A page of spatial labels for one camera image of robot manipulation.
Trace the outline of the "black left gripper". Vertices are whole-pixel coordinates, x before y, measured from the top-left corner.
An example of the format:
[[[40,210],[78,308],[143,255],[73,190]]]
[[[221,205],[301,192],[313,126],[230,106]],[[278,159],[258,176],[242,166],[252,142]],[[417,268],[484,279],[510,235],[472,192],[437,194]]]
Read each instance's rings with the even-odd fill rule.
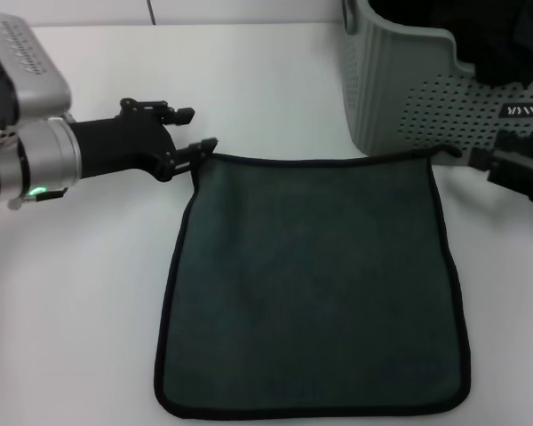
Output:
[[[174,109],[163,100],[124,98],[120,108],[115,118],[69,125],[79,145],[82,179],[142,170],[159,182],[168,182],[174,172],[197,168],[218,145],[216,138],[207,138],[175,150],[164,126],[191,123],[195,116],[191,107]]]

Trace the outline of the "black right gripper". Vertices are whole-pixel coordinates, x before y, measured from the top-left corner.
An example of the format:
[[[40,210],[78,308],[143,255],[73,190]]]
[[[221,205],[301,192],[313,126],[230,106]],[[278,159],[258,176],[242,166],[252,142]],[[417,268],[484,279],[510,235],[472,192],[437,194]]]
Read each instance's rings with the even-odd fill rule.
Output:
[[[522,135],[500,130],[494,148],[500,151],[493,153],[487,149],[472,148],[468,166],[482,172],[489,171],[489,182],[525,195],[533,202],[533,158],[521,155],[533,154],[533,133]]]

